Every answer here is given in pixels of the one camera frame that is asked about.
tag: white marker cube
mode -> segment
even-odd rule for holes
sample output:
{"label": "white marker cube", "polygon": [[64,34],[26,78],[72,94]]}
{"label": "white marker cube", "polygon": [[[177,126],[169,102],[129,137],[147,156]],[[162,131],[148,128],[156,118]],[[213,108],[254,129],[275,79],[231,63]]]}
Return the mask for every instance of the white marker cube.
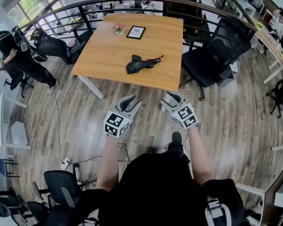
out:
{"label": "white marker cube", "polygon": [[175,111],[172,116],[173,119],[185,129],[188,129],[198,122],[195,110],[190,103],[180,108],[178,111]]}
{"label": "white marker cube", "polygon": [[112,111],[108,111],[104,120],[104,131],[116,138],[119,138],[129,130],[131,120]]}

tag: shoe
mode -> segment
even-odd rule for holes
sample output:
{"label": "shoe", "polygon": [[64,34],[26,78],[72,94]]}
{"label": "shoe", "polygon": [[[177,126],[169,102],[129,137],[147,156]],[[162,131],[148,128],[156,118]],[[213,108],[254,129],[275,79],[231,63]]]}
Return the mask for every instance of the shoe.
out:
{"label": "shoe", "polygon": [[57,85],[58,85],[58,80],[56,79],[56,84],[53,87],[49,88],[48,94],[51,95],[55,91]]}
{"label": "shoe", "polygon": [[181,144],[183,141],[181,134],[179,132],[174,132],[172,134],[172,142],[177,142],[179,144]]}
{"label": "shoe", "polygon": [[146,149],[146,152],[145,152],[145,153],[146,153],[146,154],[155,154],[156,151],[155,151],[154,147],[148,147],[148,148]]}

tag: wooden table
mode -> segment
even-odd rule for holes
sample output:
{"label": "wooden table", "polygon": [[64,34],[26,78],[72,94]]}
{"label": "wooden table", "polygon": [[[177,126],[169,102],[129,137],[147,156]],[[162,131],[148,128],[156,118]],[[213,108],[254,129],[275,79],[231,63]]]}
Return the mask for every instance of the wooden table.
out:
{"label": "wooden table", "polygon": [[[252,20],[255,24],[258,23],[258,21],[253,17]],[[266,80],[263,81],[263,83],[266,84],[283,69],[283,56],[281,55],[283,53],[283,49],[281,48],[279,51],[276,50],[276,46],[278,43],[271,36],[266,27],[262,29],[258,28],[258,31],[255,33],[255,35],[265,44],[266,47],[268,47],[269,51],[276,58],[276,61],[272,63],[271,66],[269,66],[269,69],[273,68],[277,63],[280,64],[280,67],[274,73],[272,73]]]}
{"label": "wooden table", "polygon": [[[115,33],[115,23],[125,25],[123,35]],[[126,38],[133,25],[146,27],[140,40]],[[178,91],[182,49],[182,19],[147,14],[107,14],[71,73],[78,75],[101,99],[104,96],[88,77]],[[126,65],[134,54],[143,60],[164,57],[152,69],[127,74]]]}

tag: black sneaker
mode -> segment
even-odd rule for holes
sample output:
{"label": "black sneaker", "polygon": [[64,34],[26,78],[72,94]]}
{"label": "black sneaker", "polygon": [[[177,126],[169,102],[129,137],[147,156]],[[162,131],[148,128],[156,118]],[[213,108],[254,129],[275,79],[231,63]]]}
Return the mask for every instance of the black sneaker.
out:
{"label": "black sneaker", "polygon": [[146,152],[145,152],[145,153],[146,153],[146,154],[155,154],[156,151],[155,151],[154,147],[148,147],[148,148],[146,149]]}
{"label": "black sneaker", "polygon": [[172,142],[176,142],[176,143],[181,144],[182,141],[183,141],[183,139],[182,139],[181,134],[179,132],[174,132],[172,134]]}

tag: power strip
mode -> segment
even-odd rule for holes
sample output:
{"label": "power strip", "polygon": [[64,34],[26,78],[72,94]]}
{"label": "power strip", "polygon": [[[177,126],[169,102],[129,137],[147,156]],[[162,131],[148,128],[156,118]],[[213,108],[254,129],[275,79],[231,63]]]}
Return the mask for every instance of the power strip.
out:
{"label": "power strip", "polygon": [[61,169],[63,171],[65,171],[67,169],[67,167],[69,166],[70,162],[71,162],[71,160],[68,159],[67,157],[65,157],[65,159],[64,159],[64,161],[63,161],[63,163],[61,165]]}

